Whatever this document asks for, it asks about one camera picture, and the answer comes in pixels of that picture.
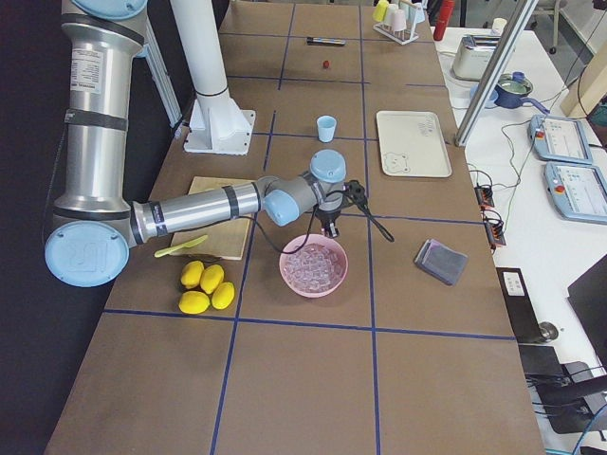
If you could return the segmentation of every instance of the pink bowl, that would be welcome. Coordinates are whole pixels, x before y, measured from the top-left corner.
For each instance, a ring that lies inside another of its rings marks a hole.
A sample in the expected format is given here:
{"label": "pink bowl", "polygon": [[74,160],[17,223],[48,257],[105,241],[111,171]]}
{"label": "pink bowl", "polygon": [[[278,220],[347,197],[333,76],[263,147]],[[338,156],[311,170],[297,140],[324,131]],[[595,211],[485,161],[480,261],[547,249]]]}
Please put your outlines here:
{"label": "pink bowl", "polygon": [[[293,251],[298,246],[300,246],[304,242],[304,240],[305,240],[305,235],[301,235],[301,236],[291,240],[283,248],[283,250],[284,251]],[[306,291],[306,290],[302,290],[302,289],[296,287],[296,285],[294,284],[294,276],[293,276],[294,273],[296,273],[296,272],[288,271],[286,266],[287,266],[287,261],[289,260],[289,256],[297,256],[298,254],[300,254],[299,252],[295,253],[294,255],[281,254],[280,260],[278,262],[279,268],[281,269],[281,275],[283,277],[283,280],[285,280],[286,285],[288,287],[290,287],[294,292],[299,294],[300,296],[309,297],[309,298],[324,297],[324,296],[332,293],[333,291],[335,291],[340,286],[340,284],[343,282],[343,280],[345,279],[345,276],[348,273],[348,257],[346,256],[345,251],[343,250],[343,248],[341,247],[340,244],[338,244],[335,240],[329,239],[320,234],[310,234],[310,236],[307,239],[306,245],[307,246],[311,246],[311,245],[324,246],[324,247],[328,248],[332,253],[335,253],[335,255],[337,256],[337,259],[335,259],[331,264],[333,266],[336,266],[338,269],[340,269],[339,280],[337,282],[333,281],[331,283],[330,288],[319,290],[318,292],[309,291],[309,290]]]}

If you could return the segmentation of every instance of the pot lid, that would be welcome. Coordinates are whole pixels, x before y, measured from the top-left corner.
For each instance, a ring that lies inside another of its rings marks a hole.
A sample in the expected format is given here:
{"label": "pot lid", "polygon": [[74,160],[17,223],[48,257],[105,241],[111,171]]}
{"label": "pot lid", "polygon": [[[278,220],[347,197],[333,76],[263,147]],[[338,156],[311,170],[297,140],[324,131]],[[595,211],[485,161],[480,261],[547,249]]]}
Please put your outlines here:
{"label": "pot lid", "polygon": [[515,71],[512,74],[503,74],[500,76],[500,80],[497,81],[497,84],[506,92],[514,95],[526,96],[533,90],[533,84],[521,71]]}

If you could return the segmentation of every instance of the white tray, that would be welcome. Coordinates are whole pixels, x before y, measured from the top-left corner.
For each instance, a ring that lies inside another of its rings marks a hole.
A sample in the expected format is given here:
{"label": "white tray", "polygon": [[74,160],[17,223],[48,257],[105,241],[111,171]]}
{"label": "white tray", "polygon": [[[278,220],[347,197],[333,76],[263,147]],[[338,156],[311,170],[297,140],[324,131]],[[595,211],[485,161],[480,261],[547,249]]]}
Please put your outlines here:
{"label": "white tray", "polygon": [[433,112],[377,112],[381,169],[402,177],[449,177],[451,164]]}

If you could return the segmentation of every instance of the lemon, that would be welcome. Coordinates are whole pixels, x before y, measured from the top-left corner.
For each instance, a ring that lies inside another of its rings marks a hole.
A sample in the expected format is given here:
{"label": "lemon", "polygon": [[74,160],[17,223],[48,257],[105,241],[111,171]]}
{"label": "lemon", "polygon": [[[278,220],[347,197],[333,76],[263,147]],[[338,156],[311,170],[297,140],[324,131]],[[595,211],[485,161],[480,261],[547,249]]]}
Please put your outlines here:
{"label": "lemon", "polygon": [[207,294],[212,294],[217,286],[224,280],[224,268],[219,264],[213,264],[202,272],[200,287]]}
{"label": "lemon", "polygon": [[204,269],[205,265],[203,265],[201,261],[191,261],[190,263],[185,264],[181,270],[181,284],[183,284],[186,289],[194,289],[200,283],[200,277],[202,276],[202,271]]}
{"label": "lemon", "polygon": [[179,309],[187,315],[198,315],[209,308],[209,296],[200,291],[184,292],[179,299]]}
{"label": "lemon", "polygon": [[211,297],[211,305],[215,310],[225,310],[234,300],[234,284],[232,282],[222,282],[217,286]]}

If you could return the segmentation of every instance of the toaster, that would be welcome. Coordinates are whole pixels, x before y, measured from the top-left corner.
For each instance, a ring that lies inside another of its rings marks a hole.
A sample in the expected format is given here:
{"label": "toaster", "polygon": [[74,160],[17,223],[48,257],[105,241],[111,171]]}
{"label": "toaster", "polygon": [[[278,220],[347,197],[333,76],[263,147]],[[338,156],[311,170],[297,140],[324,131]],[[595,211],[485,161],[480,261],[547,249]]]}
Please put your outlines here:
{"label": "toaster", "polygon": [[499,36],[464,35],[453,61],[455,77],[465,81],[480,81],[499,41]]}

